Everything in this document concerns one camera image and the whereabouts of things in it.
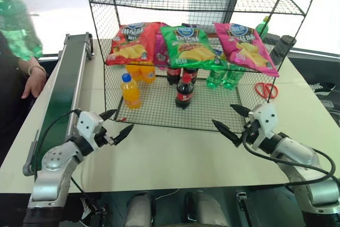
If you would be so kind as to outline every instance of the table surface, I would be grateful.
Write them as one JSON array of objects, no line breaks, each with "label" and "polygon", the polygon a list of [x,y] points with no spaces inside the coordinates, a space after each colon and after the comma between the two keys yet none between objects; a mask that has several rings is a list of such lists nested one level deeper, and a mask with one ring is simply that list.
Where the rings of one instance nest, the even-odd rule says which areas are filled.
[{"label": "table surface", "polygon": [[[79,107],[104,110],[103,61],[95,40],[95,58],[85,64]],[[31,142],[40,128],[58,66],[25,120],[0,168],[0,193],[31,193],[33,177],[22,174]],[[318,148],[340,165],[340,129],[304,78],[286,58],[273,100],[279,123],[275,132]],[[112,136],[126,123],[106,121]],[[320,157],[323,168],[330,165]],[[78,166],[73,177],[88,192],[192,187],[223,187],[287,182],[275,163],[236,148],[218,132],[135,125],[118,146],[105,146]],[[71,184],[70,192],[79,192]]]}]

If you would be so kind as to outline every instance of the wire mesh basket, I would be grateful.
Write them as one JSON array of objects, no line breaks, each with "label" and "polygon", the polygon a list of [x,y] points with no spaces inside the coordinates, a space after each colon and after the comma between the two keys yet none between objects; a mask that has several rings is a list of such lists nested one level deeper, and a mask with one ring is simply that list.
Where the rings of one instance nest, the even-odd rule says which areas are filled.
[{"label": "wire mesh basket", "polygon": [[[274,84],[275,78],[246,70],[237,89],[227,90],[220,86],[212,90],[206,86],[209,72],[199,70],[192,102],[188,108],[182,110],[175,106],[175,86],[168,84],[165,71],[156,69],[155,82],[138,82],[143,104],[139,109],[132,110],[124,103],[120,89],[121,75],[126,73],[125,67],[105,65],[105,58],[111,51],[112,38],[121,24],[154,21],[162,21],[170,26],[181,23],[211,25],[213,22],[243,24],[254,15],[262,18],[266,15],[270,21],[287,24],[274,29],[274,35],[263,40],[271,53],[275,46],[278,47],[281,36],[295,38],[311,2],[312,0],[89,0],[104,64],[105,109],[118,109],[113,120],[120,122],[215,131],[211,119],[216,119],[226,123],[233,132],[240,133],[245,119],[235,113],[230,104],[254,108],[270,101],[270,95],[262,98],[256,94],[254,85],[258,82]],[[210,38],[209,41],[212,48],[222,49],[216,38]],[[271,56],[279,59],[276,63],[279,70],[283,59],[275,56],[275,52]]]}]

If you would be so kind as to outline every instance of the blue bottle cap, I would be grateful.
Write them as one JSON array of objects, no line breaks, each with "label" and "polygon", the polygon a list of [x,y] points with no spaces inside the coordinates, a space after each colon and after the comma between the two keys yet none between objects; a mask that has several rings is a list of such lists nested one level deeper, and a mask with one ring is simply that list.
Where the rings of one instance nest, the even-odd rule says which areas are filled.
[{"label": "blue bottle cap", "polygon": [[131,81],[131,76],[130,74],[126,73],[122,75],[122,79],[124,82],[130,82]]}]

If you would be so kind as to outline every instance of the orange juice bottle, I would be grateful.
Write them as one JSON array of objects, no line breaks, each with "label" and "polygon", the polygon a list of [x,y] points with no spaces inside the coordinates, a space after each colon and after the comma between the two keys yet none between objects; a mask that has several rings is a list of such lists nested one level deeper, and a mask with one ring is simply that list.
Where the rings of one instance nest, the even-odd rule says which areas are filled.
[{"label": "orange juice bottle", "polygon": [[122,79],[121,89],[126,105],[129,108],[139,108],[142,102],[136,81],[131,78],[130,74],[123,74]]},{"label": "orange juice bottle", "polygon": [[140,72],[143,77],[143,81],[152,83],[156,79],[155,66],[151,62],[141,62]]},{"label": "orange juice bottle", "polygon": [[136,82],[142,79],[140,72],[140,66],[137,65],[125,65],[127,72],[131,75],[132,79]]}]

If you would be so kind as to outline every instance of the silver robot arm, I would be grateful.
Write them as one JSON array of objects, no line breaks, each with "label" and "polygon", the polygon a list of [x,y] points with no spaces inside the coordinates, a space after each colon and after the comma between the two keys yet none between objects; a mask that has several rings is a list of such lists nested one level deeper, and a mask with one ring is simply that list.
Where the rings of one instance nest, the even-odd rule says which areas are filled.
[{"label": "silver robot arm", "polygon": [[[255,155],[254,150],[261,149],[269,154],[271,159],[274,159],[289,181],[295,183],[293,192],[307,227],[340,226],[338,181],[334,177],[329,177],[313,182],[315,179],[323,178],[326,172],[321,173],[311,169],[314,167],[323,170],[319,163],[317,150],[298,143],[283,133],[272,132],[277,124],[277,114],[272,104],[265,103],[253,110],[239,105],[231,106],[250,120],[245,126],[241,138],[232,133],[226,125],[213,120],[216,128],[236,147],[243,144],[249,152]],[[253,150],[250,150],[246,143],[252,144]]]},{"label": "silver robot arm", "polygon": [[69,193],[70,181],[76,167],[84,157],[103,145],[117,145],[132,130],[133,125],[123,129],[116,138],[109,137],[103,127],[104,120],[115,110],[100,115],[83,111],[79,115],[79,137],[50,149],[42,158],[33,192],[23,221],[24,226],[58,226]]}]

